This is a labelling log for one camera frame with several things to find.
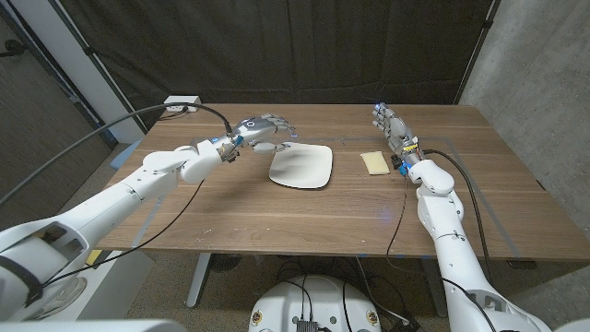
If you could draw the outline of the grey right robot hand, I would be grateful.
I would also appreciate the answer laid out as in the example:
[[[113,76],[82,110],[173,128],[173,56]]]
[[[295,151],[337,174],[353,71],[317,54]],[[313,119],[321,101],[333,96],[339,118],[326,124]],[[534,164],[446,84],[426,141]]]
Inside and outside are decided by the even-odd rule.
[[[389,148],[408,168],[422,160],[419,139],[404,121],[385,103],[374,106],[372,124],[383,132]]]

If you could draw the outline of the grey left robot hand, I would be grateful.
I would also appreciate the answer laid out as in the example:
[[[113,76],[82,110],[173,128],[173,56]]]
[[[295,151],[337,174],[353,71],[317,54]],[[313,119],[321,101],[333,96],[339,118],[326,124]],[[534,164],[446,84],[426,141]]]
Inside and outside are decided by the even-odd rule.
[[[242,120],[233,128],[232,133],[240,136],[242,143],[251,147],[255,153],[271,154],[291,147],[289,142],[275,144],[267,141],[278,131],[294,134],[295,128],[284,118],[272,113],[266,113]]]

